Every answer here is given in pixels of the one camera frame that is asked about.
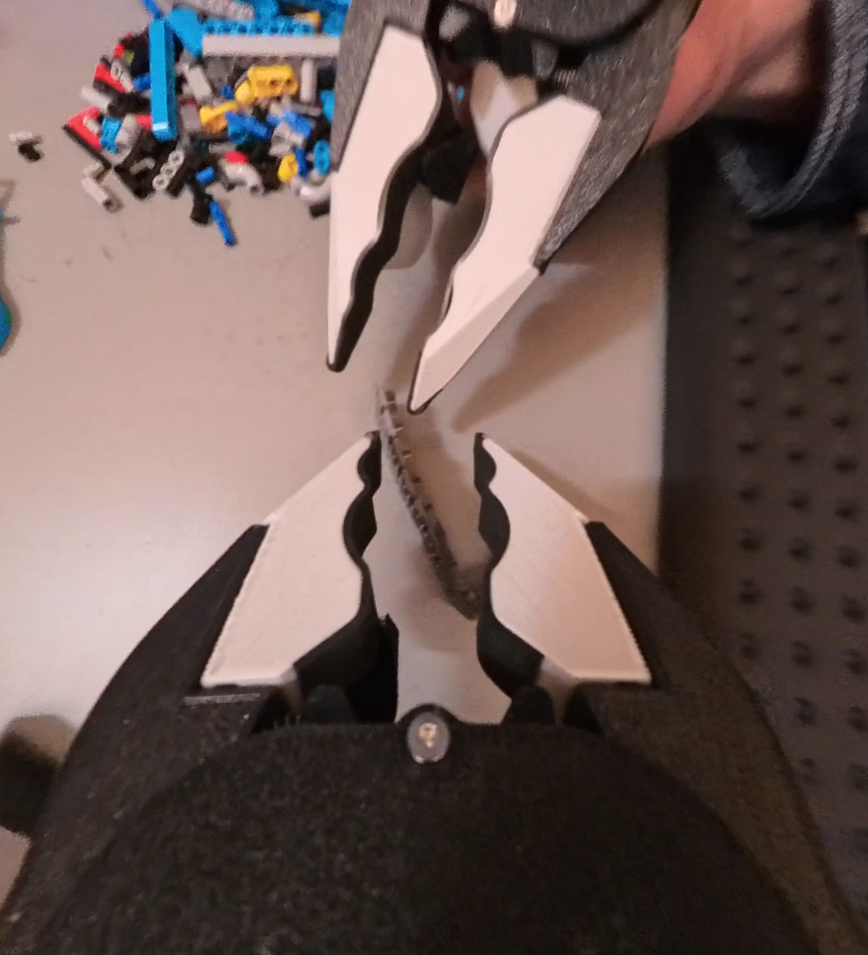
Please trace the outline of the black studded pad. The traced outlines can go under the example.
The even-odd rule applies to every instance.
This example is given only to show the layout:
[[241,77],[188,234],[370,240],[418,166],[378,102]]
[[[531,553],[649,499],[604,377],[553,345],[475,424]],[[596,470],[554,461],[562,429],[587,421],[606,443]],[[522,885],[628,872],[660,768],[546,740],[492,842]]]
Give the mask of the black studded pad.
[[760,700],[868,941],[868,280],[671,149],[662,573]]

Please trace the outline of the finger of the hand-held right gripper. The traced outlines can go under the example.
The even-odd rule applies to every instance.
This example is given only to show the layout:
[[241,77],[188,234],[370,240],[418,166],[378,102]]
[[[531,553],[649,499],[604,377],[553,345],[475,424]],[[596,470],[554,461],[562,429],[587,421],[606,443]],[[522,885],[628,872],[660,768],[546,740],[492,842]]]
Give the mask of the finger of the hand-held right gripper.
[[479,144],[491,146],[486,206],[418,356],[411,413],[430,404],[540,276],[541,247],[602,120],[571,96],[541,98],[536,81],[507,78],[492,62],[475,66],[468,107]]
[[443,105],[426,41],[386,26],[332,174],[327,365],[349,363],[372,313],[380,272],[396,252],[419,155]]

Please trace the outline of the person's right forearm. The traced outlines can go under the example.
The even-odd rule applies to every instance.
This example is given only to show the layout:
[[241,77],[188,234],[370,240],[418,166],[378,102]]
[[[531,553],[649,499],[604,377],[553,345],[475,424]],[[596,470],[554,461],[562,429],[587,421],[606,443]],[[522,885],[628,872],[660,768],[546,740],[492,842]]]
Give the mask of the person's right forearm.
[[759,220],[868,210],[868,1],[816,8],[812,111],[793,120],[706,122],[726,182]]

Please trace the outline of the pile of plastic building pieces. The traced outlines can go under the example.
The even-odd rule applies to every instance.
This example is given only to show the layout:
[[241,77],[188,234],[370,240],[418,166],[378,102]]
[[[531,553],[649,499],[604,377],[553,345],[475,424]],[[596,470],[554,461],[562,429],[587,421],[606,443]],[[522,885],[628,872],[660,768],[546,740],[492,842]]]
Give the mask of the pile of plastic building pieces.
[[190,221],[237,239],[215,192],[287,189],[330,210],[331,135],[347,1],[141,2],[149,21],[103,54],[63,134],[88,157],[88,195],[191,197]]

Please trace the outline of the person's right hand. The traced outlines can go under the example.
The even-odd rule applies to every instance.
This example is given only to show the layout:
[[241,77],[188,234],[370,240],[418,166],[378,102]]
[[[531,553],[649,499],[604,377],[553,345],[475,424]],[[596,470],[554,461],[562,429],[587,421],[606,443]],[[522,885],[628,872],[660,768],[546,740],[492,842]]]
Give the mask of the person's right hand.
[[678,46],[647,148],[712,116],[792,125],[819,110],[823,26],[817,1],[703,1]]

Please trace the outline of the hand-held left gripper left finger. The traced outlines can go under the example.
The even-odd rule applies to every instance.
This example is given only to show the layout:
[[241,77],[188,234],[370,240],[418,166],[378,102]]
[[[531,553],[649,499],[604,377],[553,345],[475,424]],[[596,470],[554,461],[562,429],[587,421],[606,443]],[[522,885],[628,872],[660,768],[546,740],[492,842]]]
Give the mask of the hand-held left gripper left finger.
[[378,433],[357,438],[264,520],[203,689],[351,688],[382,663],[387,639],[365,561],[380,450]]

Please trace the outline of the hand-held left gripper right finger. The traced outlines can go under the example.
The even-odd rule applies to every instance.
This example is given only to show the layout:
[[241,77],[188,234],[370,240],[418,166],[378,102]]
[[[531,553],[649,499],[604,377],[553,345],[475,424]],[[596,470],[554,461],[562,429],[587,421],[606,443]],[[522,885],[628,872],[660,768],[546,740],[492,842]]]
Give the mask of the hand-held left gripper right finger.
[[534,471],[476,435],[478,532],[487,553],[478,661],[509,699],[536,686],[650,686],[651,669],[607,577],[591,523]]

